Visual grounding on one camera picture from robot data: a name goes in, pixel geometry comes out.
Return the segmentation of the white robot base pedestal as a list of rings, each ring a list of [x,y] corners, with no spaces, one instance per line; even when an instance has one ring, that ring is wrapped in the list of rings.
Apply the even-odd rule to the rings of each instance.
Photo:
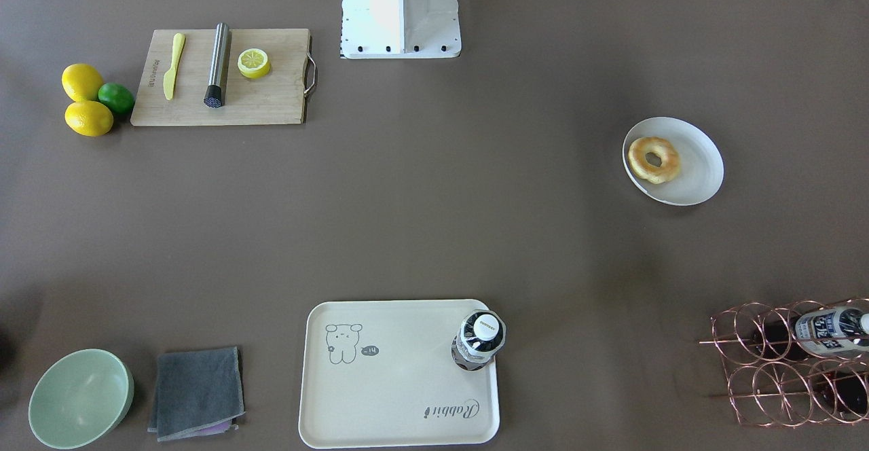
[[[456,58],[458,0],[342,0],[339,55],[345,59]]]

